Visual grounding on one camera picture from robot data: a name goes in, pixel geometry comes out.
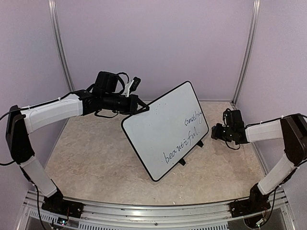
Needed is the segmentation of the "white whiteboard black frame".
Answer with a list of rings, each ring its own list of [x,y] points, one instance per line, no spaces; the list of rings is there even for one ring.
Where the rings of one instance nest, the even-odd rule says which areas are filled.
[[[200,102],[186,81],[149,103],[149,110],[126,117],[121,127],[154,182],[161,180],[209,133]]]

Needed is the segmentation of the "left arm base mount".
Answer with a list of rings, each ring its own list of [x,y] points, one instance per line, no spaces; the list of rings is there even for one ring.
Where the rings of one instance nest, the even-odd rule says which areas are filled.
[[[42,209],[45,211],[78,219],[81,218],[83,208],[84,204],[81,202],[64,199],[60,190],[50,197],[45,196],[42,204]]]

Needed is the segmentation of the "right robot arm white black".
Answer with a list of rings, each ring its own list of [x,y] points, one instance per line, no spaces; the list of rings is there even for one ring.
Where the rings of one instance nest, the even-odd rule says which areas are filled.
[[[276,188],[286,183],[307,161],[307,117],[303,114],[281,116],[272,120],[245,125],[240,110],[226,109],[223,123],[212,127],[211,138],[226,145],[283,140],[284,153],[270,172],[250,190],[245,202],[248,212],[255,213]]]

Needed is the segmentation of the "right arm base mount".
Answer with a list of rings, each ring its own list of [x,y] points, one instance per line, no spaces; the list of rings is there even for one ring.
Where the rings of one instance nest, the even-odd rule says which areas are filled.
[[[269,195],[263,195],[258,188],[258,184],[252,186],[249,197],[242,200],[234,200],[229,204],[231,216],[233,218],[254,214],[270,209]]]

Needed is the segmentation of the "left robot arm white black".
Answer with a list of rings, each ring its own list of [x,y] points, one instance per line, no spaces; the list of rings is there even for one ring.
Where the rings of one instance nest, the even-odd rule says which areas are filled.
[[[45,103],[18,107],[12,106],[7,117],[6,141],[12,161],[17,163],[25,177],[44,195],[45,203],[57,213],[67,209],[62,192],[45,172],[29,140],[34,131],[71,117],[109,110],[115,114],[136,115],[149,111],[149,105],[133,94],[141,80],[138,77],[124,82],[122,73],[101,71],[95,83],[85,90],[70,92]]]

